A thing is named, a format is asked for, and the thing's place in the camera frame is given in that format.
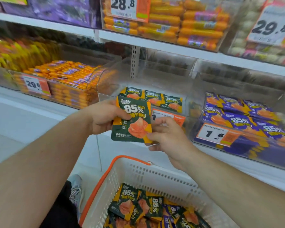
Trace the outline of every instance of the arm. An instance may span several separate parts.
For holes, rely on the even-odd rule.
[[[148,137],[159,142],[175,168],[186,172],[241,228],[285,227],[285,192],[197,149],[169,117],[155,121]]]
[[[0,227],[39,227],[71,173],[90,134],[103,133],[119,116],[113,102],[80,110],[0,164]]]

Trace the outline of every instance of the basket handle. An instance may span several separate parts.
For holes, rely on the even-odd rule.
[[[84,209],[83,209],[83,211],[82,211],[82,214],[81,214],[81,217],[80,217],[80,220],[79,220],[79,225],[80,225],[80,226],[83,225],[84,220],[85,220],[85,218],[86,218],[86,216],[87,216],[87,213],[88,213],[88,211],[89,211],[89,209],[90,209],[90,207],[91,207],[91,205],[92,205],[92,203],[93,203],[93,201],[94,201],[94,198],[95,198],[96,194],[98,193],[98,190],[100,189],[100,187],[102,186],[103,182],[105,181],[107,175],[108,175],[109,172],[111,171],[111,169],[112,169],[114,163],[115,163],[119,158],[128,158],[128,159],[131,159],[131,160],[135,160],[135,161],[141,162],[141,163],[143,163],[143,164],[145,164],[145,165],[148,165],[148,166],[151,165],[150,162],[145,162],[145,161],[142,161],[142,160],[137,159],[137,158],[134,158],[134,157],[130,157],[130,156],[126,156],[126,155],[119,155],[119,156],[116,156],[116,157],[112,160],[112,162],[111,162],[109,168],[107,169],[107,171],[106,171],[106,172],[103,174],[103,176],[100,178],[99,182],[97,183],[97,185],[95,186],[93,192],[91,193],[89,199],[87,200],[87,203],[86,203],[86,205],[84,206]]]

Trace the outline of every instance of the shopping basket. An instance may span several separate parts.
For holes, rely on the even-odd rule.
[[[107,209],[122,183],[182,206],[194,206],[212,228],[239,228],[188,175],[123,155],[114,158],[89,197],[79,222],[83,228],[103,227]]]

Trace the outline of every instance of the sneaker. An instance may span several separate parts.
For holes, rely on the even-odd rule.
[[[80,215],[81,215],[80,205],[84,197],[82,186],[81,186],[82,179],[78,174],[74,174],[68,178],[68,181],[70,181],[72,184],[70,201],[76,206],[77,219],[79,221]]]

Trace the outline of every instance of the patterned sneaker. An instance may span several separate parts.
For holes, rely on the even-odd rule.
[[[77,218],[78,221],[80,219],[80,205],[81,201],[84,197],[84,192],[81,187],[82,179],[78,174],[72,175],[68,178],[68,180],[72,184],[71,188],[71,195],[70,195],[70,201],[76,206],[77,209]]]

